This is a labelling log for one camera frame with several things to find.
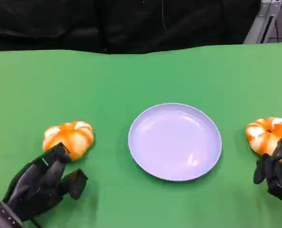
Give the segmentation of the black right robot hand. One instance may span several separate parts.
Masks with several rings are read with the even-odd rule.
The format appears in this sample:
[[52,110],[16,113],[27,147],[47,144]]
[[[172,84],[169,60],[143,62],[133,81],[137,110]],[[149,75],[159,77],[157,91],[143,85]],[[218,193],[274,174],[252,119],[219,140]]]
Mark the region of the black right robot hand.
[[268,193],[282,200],[282,138],[272,155],[264,153],[262,158],[256,162],[256,169],[253,175],[254,184],[267,182]]

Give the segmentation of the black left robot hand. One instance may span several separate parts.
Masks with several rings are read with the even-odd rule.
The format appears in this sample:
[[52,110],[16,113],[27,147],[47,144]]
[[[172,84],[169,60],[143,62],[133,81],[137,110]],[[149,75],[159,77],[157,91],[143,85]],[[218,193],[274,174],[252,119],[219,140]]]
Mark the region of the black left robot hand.
[[88,178],[81,169],[64,176],[70,162],[69,151],[58,143],[14,176],[3,202],[22,221],[27,221],[57,206],[66,194],[79,199]]

